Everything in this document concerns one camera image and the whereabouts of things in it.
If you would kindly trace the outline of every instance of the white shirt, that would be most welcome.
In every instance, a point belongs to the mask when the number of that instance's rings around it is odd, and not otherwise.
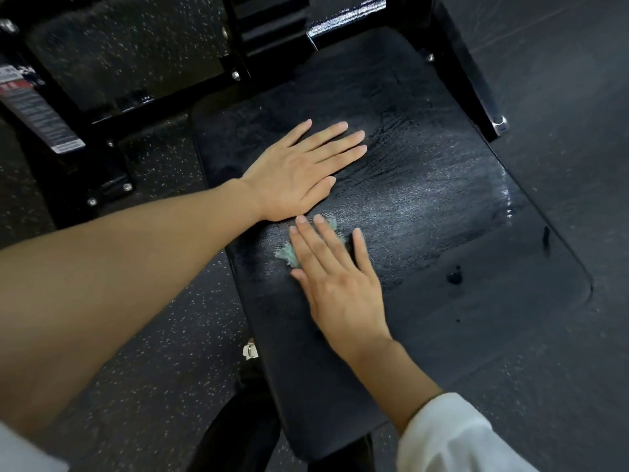
[[[426,404],[397,447],[398,472],[536,472],[458,394]]]
[[[68,466],[0,422],[0,470],[67,472]],[[458,394],[441,395],[413,418],[397,450],[399,472],[536,472]]]

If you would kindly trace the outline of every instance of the black metal frame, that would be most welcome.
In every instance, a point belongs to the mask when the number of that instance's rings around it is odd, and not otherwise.
[[[437,0],[395,0],[387,9],[383,9],[386,4],[383,1],[366,2],[377,2],[377,6],[374,5],[367,15],[351,19],[351,23],[339,24],[314,37],[304,32],[291,39],[282,49],[272,47],[263,50],[263,56],[275,60],[270,63],[274,67],[280,64],[278,60],[286,61],[282,70],[264,70],[264,63],[259,62],[260,54],[256,55],[256,62],[252,62],[251,56],[238,51],[239,44],[236,42],[232,44],[234,53],[221,59],[223,75],[161,99],[142,98],[138,94],[136,97],[140,97],[133,100],[130,95],[126,112],[117,115],[107,112],[95,119],[90,119],[79,110],[18,33],[0,33],[0,46],[9,61],[27,73],[25,78],[86,143],[86,147],[79,151],[56,155],[11,112],[2,108],[18,132],[23,151],[55,224],[63,228],[89,220],[98,215],[98,206],[128,193],[129,185],[131,190],[135,188],[126,161],[116,149],[117,140],[146,125],[187,110],[201,97],[220,92],[239,81],[251,81],[246,83],[248,89],[241,90],[243,95],[266,89],[271,84],[281,82],[291,64],[295,66],[314,49],[385,24],[400,29],[426,57],[427,62],[434,64],[446,87],[487,141],[491,142],[506,132],[508,123],[444,5]],[[413,13],[417,14],[416,23],[413,23],[412,18],[402,18],[400,15],[405,4],[409,3]],[[225,26],[227,35],[238,39],[238,34],[233,32],[238,30],[238,26],[229,20],[226,20]]]

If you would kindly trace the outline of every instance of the left hand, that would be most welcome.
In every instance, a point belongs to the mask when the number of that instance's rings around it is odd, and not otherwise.
[[[330,195],[336,182],[332,174],[361,158],[364,131],[329,140],[347,131],[339,123],[296,143],[312,126],[308,119],[273,144],[256,160],[241,180],[254,191],[264,220],[279,222],[308,212]]]

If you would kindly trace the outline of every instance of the hand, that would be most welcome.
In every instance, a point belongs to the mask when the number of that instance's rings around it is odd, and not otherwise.
[[[321,237],[303,216],[291,227],[291,242],[303,269],[292,271],[310,304],[314,322],[334,351],[350,366],[390,341],[378,277],[365,238],[352,233],[356,263],[321,215],[314,217]]]
[[[336,182],[330,176],[367,151],[367,146],[356,147],[365,139],[363,131],[327,143],[347,131],[347,123],[335,124],[296,143],[311,126],[308,119],[294,128],[265,150],[242,176],[254,190],[264,220],[279,222],[309,211],[330,195]]]

